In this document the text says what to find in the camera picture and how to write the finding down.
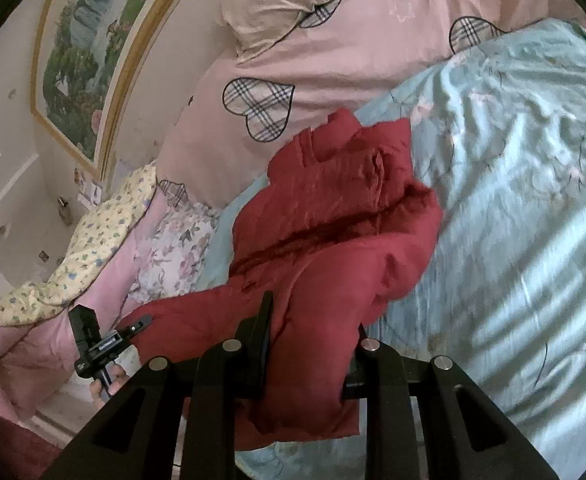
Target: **framed painting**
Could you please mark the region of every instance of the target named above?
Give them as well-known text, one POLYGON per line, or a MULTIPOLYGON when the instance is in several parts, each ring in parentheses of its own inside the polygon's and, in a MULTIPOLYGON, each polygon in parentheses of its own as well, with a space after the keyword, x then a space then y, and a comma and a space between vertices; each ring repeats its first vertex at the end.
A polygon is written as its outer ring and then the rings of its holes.
POLYGON ((174 0, 46 0, 31 110, 93 178, 108 174, 129 86, 174 0))

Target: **dark red fabric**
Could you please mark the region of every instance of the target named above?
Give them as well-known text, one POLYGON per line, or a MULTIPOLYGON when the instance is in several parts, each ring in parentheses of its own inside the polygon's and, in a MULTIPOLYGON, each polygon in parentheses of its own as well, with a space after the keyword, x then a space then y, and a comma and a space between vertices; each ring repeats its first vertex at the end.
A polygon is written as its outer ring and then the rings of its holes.
POLYGON ((0 417, 0 480, 36 480, 60 449, 0 417))
POLYGON ((240 212, 225 286, 154 301, 135 340, 142 362, 201 355, 275 296, 263 399, 238 408, 236 446, 356 434, 356 403, 340 392, 358 327, 417 283, 441 209, 417 182, 406 119, 362 127, 348 110, 305 130, 268 166, 270 186, 240 212))

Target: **picture frame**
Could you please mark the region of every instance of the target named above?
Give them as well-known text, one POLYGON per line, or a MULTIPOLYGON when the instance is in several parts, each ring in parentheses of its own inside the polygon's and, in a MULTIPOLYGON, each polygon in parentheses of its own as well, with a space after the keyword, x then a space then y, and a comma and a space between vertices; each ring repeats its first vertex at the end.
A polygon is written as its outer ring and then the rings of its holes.
POLYGON ((96 180, 112 172, 119 116, 176 0, 45 0, 31 111, 96 180))

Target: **floral fabric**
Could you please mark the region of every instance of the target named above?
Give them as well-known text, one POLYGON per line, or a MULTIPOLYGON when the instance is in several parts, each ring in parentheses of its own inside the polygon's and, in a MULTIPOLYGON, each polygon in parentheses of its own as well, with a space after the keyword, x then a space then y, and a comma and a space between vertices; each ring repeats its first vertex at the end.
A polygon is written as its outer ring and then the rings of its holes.
POLYGON ((172 207, 143 251, 148 256, 128 298, 145 304, 193 291, 217 218, 217 210, 191 200, 172 207))
POLYGON ((124 181, 113 197, 80 220, 66 256, 47 282, 28 282, 0 298, 0 325, 34 323, 56 316, 81 295, 144 215, 156 187, 155 166, 124 181))

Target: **white floral sheet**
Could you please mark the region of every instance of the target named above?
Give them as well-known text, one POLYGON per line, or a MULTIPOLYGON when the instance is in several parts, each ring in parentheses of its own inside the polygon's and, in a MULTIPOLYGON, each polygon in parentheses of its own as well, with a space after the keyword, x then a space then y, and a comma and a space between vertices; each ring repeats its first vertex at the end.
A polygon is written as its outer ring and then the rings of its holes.
POLYGON ((217 218, 217 210, 191 200, 171 206, 136 255, 143 261, 128 300, 146 304, 193 291, 217 218))

